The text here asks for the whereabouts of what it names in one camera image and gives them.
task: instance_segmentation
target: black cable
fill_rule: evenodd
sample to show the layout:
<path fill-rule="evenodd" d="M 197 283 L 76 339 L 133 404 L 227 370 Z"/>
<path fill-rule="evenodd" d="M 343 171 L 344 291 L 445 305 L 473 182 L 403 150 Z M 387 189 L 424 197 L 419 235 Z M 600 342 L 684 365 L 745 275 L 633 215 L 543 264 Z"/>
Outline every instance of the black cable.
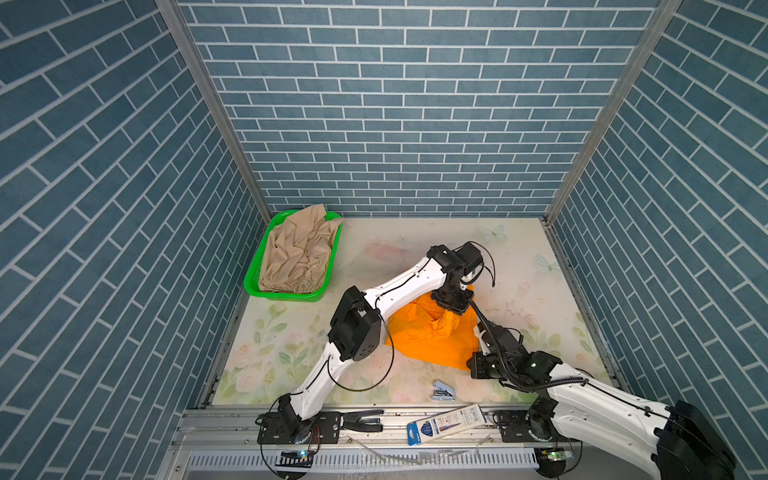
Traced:
<path fill-rule="evenodd" d="M 379 380 L 378 382 L 374 383 L 373 385 L 371 385 L 367 389 L 348 389 L 344 385 L 341 385 L 335 379 L 333 379 L 333 377 L 331 376 L 331 365 L 330 365 L 330 363 L 326 362 L 326 367 L 327 367 L 327 370 L 328 370 L 328 377 L 330 377 L 331 381 L 333 383 L 335 383 L 336 386 L 339 386 L 339 387 L 347 390 L 348 392 L 367 392 L 367 391 L 369 391 L 371 389 L 374 389 L 377 386 L 381 385 L 381 382 L 383 382 L 384 379 L 387 377 L 387 375 L 389 375 L 389 372 L 392 370 L 392 365 L 395 364 L 395 340 L 392 339 L 392 334 L 389 332 L 389 327 L 386 325 L 386 322 L 382 321 L 382 324 L 384 325 L 384 328 L 386 329 L 386 333 L 389 336 L 389 342 L 392 344 L 392 359 L 389 360 L 389 368 L 386 370 L 386 373 L 384 374 L 382 379 Z"/>
<path fill-rule="evenodd" d="M 269 410 L 266 411 L 266 413 L 264 414 L 264 418 L 266 418 L 266 416 L 269 415 L 270 412 L 272 412 L 272 409 L 275 407 L 275 404 L 277 403 L 278 400 L 280 400 L 280 397 L 277 397 L 275 401 L 272 402 L 272 406 L 270 407 Z M 266 458 L 264 458 L 264 442 L 263 442 L 264 422 L 261 422 L 261 423 L 256 422 L 256 424 L 259 426 L 259 436 L 261 437 L 261 440 L 262 440 L 261 442 L 259 442 L 259 451 L 261 452 L 261 461 L 264 462 L 264 465 L 266 465 L 266 467 L 270 470 L 270 472 L 272 472 L 273 474 L 275 474 L 280 478 L 283 478 L 283 476 L 275 472 L 274 468 L 272 468 L 270 464 L 266 461 Z"/>
<path fill-rule="evenodd" d="M 485 252 L 486 252 L 486 253 L 488 254 L 488 256 L 491 258 L 491 265 L 493 265 L 493 273 L 491 273 L 490 269 L 489 269 L 487 266 L 485 266 L 485 264 L 484 264 L 484 263 L 483 263 L 483 266 L 485 266 L 485 268 L 488 270 L 488 273 L 490 273 L 490 274 L 491 274 L 491 287 L 494 287 L 494 286 L 496 286 L 496 262 L 495 262 L 495 261 L 493 261 L 493 255 L 491 255 L 491 252 L 490 252 L 490 251 L 488 251 L 488 249 L 487 249 L 487 248 L 485 248 L 484 246 L 482 246 L 480 243 L 477 243 L 477 242 L 475 242 L 475 241 L 472 241 L 472 240 L 470 240 L 468 243 L 474 243 L 474 244 L 475 244 L 475 245 L 477 245 L 478 247 L 482 248 L 483 250 L 485 250 Z"/>
<path fill-rule="evenodd" d="M 326 365 L 328 365 L 328 362 L 329 362 L 330 360 L 331 360 L 331 358 L 330 358 L 330 357 L 328 357 L 328 358 L 326 359 Z M 315 375 L 315 378 L 313 378 L 313 379 L 312 379 L 312 382 L 310 382 L 310 384 L 309 384 L 308 386 L 306 386 L 306 389 L 302 390 L 302 391 L 301 391 L 301 392 L 299 392 L 299 393 L 304 393 L 304 392 L 305 392 L 305 391 L 306 391 L 306 390 L 307 390 L 307 389 L 308 389 L 310 386 L 312 386 L 312 384 L 315 382 L 315 380 L 317 380 L 317 377 L 319 377 L 319 376 L 320 376 L 320 373 L 323 373 L 323 367 L 322 367 L 322 366 L 320 367 L 320 369 L 319 369 L 319 370 L 317 370 L 317 375 Z"/>
<path fill-rule="evenodd" d="M 376 301 L 374 301 L 374 302 L 373 302 L 373 308 L 376 308 L 376 306 L 377 306 L 377 305 L 379 305 L 379 299 L 380 299 L 381 297 L 385 296 L 385 295 L 386 295 L 387 293 L 389 293 L 389 292 L 392 292 L 393 290 L 397 290 L 397 289 L 398 289 L 398 288 L 400 288 L 401 286 L 403 286 L 403 285 L 405 285 L 406 283 L 408 283 L 408 282 L 409 282 L 409 281 L 410 281 L 410 280 L 411 280 L 411 279 L 412 279 L 414 276 L 416 276 L 416 274 L 417 274 L 417 273 L 421 273 L 421 271 L 422 271 L 422 270 L 424 270 L 424 269 L 427 267 L 427 265 L 429 265 L 429 262 L 431 262 L 431 261 L 432 261 L 432 259 L 431 259 L 431 258 L 430 258 L 429 260 L 427 260 L 427 263 L 425 263 L 425 264 L 424 264 L 424 265 L 423 265 L 423 266 L 422 266 L 420 269 L 418 269 L 418 270 L 417 270 L 415 273 L 412 273 L 412 274 L 411 274 L 411 276 L 409 276 L 409 277 L 406 279 L 406 281 L 405 281 L 405 282 L 403 282 L 403 283 L 400 283 L 398 286 L 394 286 L 394 287 L 390 288 L 389 290 L 385 291 L 384 293 L 380 293 L 379 295 L 377 295 L 377 296 L 376 296 Z"/>
<path fill-rule="evenodd" d="M 581 457 L 584 456 L 584 442 L 579 440 L 579 443 L 580 443 L 580 445 L 579 445 L 579 449 L 578 449 L 578 458 L 576 459 L 576 463 L 574 464 L 574 466 L 570 467 L 568 470 L 566 470 L 565 472 L 562 472 L 560 475 L 558 475 L 558 480 L 560 480 L 560 476 L 561 475 L 565 475 L 566 473 L 573 472 L 576 469 L 576 467 L 578 467 L 578 464 L 581 463 Z"/>

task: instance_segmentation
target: blue brick wall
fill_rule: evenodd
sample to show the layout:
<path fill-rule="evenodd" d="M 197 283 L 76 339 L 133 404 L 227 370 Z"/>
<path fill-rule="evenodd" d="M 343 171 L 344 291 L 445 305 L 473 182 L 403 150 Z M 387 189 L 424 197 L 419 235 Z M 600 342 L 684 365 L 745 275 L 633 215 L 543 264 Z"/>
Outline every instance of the blue brick wall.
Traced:
<path fill-rule="evenodd" d="M 0 2 L 0 478 L 144 478 L 263 225 L 153 0 Z"/>
<path fill-rule="evenodd" d="M 768 3 L 684 0 L 555 223 L 632 389 L 768 478 Z"/>
<path fill-rule="evenodd" d="M 656 3 L 182 6 L 274 210 L 540 216 Z"/>

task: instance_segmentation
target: metal frame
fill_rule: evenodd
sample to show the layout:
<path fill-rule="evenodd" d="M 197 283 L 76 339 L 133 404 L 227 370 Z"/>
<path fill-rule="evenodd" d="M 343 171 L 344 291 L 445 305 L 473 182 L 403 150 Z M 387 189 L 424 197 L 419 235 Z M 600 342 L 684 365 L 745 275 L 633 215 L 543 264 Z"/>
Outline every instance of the metal frame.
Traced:
<path fill-rule="evenodd" d="M 560 271 L 563 273 L 563 278 L 565 278 L 566 283 L 568 283 L 568 287 L 571 289 L 571 294 L 574 296 L 574 300 L 576 300 L 576 306 L 578 306 L 581 315 L 584 317 L 584 324 L 587 326 L 587 331 L 589 331 L 589 334 L 594 340 L 594 346 L 598 349 L 598 355 L 603 359 L 603 364 L 605 364 L 605 369 L 608 372 L 611 382 L 614 386 L 617 386 L 625 392 L 631 392 L 631 390 L 629 390 L 629 383 L 622 373 L 619 363 L 611 352 L 611 348 L 600 329 L 598 318 L 595 316 L 592 307 L 589 305 L 587 296 L 584 295 L 584 290 L 581 288 L 581 283 L 571 266 L 571 261 L 565 254 L 565 250 L 561 247 L 561 242 L 558 239 L 557 233 L 554 231 L 554 228 L 544 220 L 541 221 L 541 228 L 544 229 L 544 234 L 547 236 L 547 240 L 549 240 L 549 245 L 552 247 L 554 257 L 557 259 Z"/>
<path fill-rule="evenodd" d="M 627 95 L 629 95 L 632 85 L 634 85 L 637 77 L 639 77 L 640 73 L 643 71 L 645 62 L 648 61 L 651 52 L 656 48 L 656 44 L 661 39 L 661 35 L 672 20 L 681 1 L 682 0 L 659 0 L 659 5 L 650 16 L 648 24 L 643 31 L 643 36 L 637 43 L 637 47 L 632 50 L 629 59 L 627 59 L 627 64 L 621 72 L 621 76 L 616 80 L 616 85 L 608 96 L 608 100 L 605 102 L 605 106 L 600 110 L 600 114 L 598 114 L 598 118 L 594 121 L 592 130 L 590 130 L 587 137 L 584 139 L 584 144 L 581 145 L 581 150 L 576 155 L 571 169 L 565 175 L 565 178 L 563 178 L 563 183 L 555 194 L 552 203 L 547 207 L 547 210 L 544 213 L 544 218 L 547 223 L 554 222 L 554 219 L 556 219 L 563 210 L 563 206 L 568 200 L 568 196 L 576 187 L 578 179 L 592 160 L 592 155 L 594 155 L 598 145 L 608 132 L 608 128 L 611 126 L 616 114 L 619 112 L 619 108 L 621 108 Z"/>
<path fill-rule="evenodd" d="M 224 139 L 224 143 L 227 144 L 227 148 L 232 154 L 232 159 L 237 166 L 237 170 L 240 172 L 240 176 L 243 177 L 246 187 L 253 197 L 253 201 L 256 202 L 256 206 L 261 213 L 264 221 L 269 223 L 272 220 L 272 211 L 270 206 L 264 200 L 264 196 L 261 193 L 259 184 L 253 175 L 253 170 L 246 158 L 243 145 L 238 140 L 235 134 L 234 126 L 230 120 L 230 116 L 227 114 L 227 110 L 224 108 L 221 102 L 221 97 L 214 86 L 214 81 L 210 77 L 210 73 L 205 66 L 203 57 L 200 56 L 200 51 L 197 50 L 194 39 L 192 38 L 192 32 L 187 25 L 187 20 L 184 18 L 181 8 L 177 0 L 156 0 L 157 7 L 160 9 L 160 14 L 163 15 L 166 25 L 171 36 L 176 41 L 176 46 L 181 52 L 181 56 L 184 57 L 184 61 L 187 63 L 187 67 L 190 69 L 192 78 L 194 79 L 197 88 L 200 90 L 200 94 L 203 95 L 211 116 L 216 122 L 216 126 L 219 127 L 221 137 Z"/>
<path fill-rule="evenodd" d="M 224 371 L 224 366 L 227 363 L 227 359 L 230 356 L 232 350 L 232 344 L 237 334 L 237 329 L 240 327 L 240 321 L 243 319 L 243 314 L 248 306 L 248 299 L 250 295 L 245 291 L 245 288 L 240 289 L 240 295 L 237 297 L 237 304 L 235 310 L 232 312 L 230 320 L 227 322 L 227 329 L 224 330 L 224 335 L 221 338 L 221 344 L 217 350 L 214 362 L 210 365 L 210 371 L 208 372 L 208 380 L 205 382 L 205 387 L 200 392 L 200 398 L 197 399 L 197 404 L 200 408 L 205 409 L 210 406 L 212 395 L 216 391 L 217 383 L 221 378 L 221 374 Z"/>
<path fill-rule="evenodd" d="M 412 406 L 378 406 L 384 409 L 380 416 L 384 431 L 381 433 L 361 433 L 342 430 L 339 443 L 323 445 L 324 451 L 339 453 L 359 451 L 364 444 L 370 449 L 400 449 L 407 444 L 406 425 L 427 416 L 436 415 L 446 410 L 456 409 L 468 404 L 451 403 L 450 405 L 421 404 Z M 481 405 L 488 416 L 495 410 L 526 411 L 529 404 L 524 403 L 488 403 Z M 369 406 L 325 406 L 324 410 L 355 412 Z M 219 407 L 205 410 L 189 409 L 182 416 L 179 427 L 171 441 L 160 471 L 158 480 L 181 480 L 187 470 L 187 463 L 195 452 L 232 451 L 258 452 L 257 442 L 259 427 L 255 424 L 258 415 L 268 408 L 255 407 Z M 433 449 L 444 452 L 449 449 L 482 449 L 483 453 L 500 452 L 501 449 L 547 448 L 554 442 L 516 442 L 504 443 L 499 427 L 482 425 L 475 429 L 460 432 L 445 439 L 435 440 L 419 447 L 419 450 Z M 264 445 L 265 455 L 278 449 L 295 449 L 295 445 Z"/>

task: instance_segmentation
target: metal bracket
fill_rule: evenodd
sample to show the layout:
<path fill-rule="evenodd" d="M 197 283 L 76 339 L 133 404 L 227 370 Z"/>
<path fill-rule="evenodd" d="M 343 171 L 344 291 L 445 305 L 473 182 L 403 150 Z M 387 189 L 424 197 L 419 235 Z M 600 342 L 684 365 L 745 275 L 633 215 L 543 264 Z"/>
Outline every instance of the metal bracket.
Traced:
<path fill-rule="evenodd" d="M 261 445 L 291 445 L 290 435 L 283 427 L 283 422 L 277 414 L 264 416 L 261 419 L 263 428 L 259 431 L 259 443 Z M 320 412 L 317 414 L 311 432 L 316 432 L 315 425 L 320 428 L 320 443 L 339 443 L 339 429 L 341 428 L 341 412 Z M 298 445 L 308 445 L 312 437 L 308 435 Z"/>
<path fill-rule="evenodd" d="M 496 410 L 492 413 L 493 422 L 498 426 L 502 433 L 502 442 L 520 443 L 520 442 L 538 442 L 531 435 L 528 427 L 528 420 L 525 418 L 528 413 L 525 410 Z M 551 442 L 567 442 L 568 437 L 564 437 L 557 432 Z"/>

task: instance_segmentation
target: vent grille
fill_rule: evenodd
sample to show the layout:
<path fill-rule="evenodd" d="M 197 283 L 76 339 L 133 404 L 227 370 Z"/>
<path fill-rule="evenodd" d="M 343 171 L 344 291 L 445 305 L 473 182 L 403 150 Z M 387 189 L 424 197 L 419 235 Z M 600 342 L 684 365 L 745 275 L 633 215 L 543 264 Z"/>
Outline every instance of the vent grille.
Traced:
<path fill-rule="evenodd" d="M 264 452 L 264 458 L 275 468 L 276 454 L 282 450 Z M 451 469 L 494 469 L 494 468 L 538 468 L 534 450 L 510 447 L 495 448 L 492 451 L 476 453 L 475 449 L 377 449 L 370 452 L 350 452 L 327 449 L 315 456 L 311 468 L 316 473 L 388 472 L 392 470 Z M 191 471 L 259 471 L 267 470 L 259 452 L 244 451 L 195 451 L 190 456 L 187 468 Z M 306 472 L 306 468 L 280 467 L 285 472 Z"/>

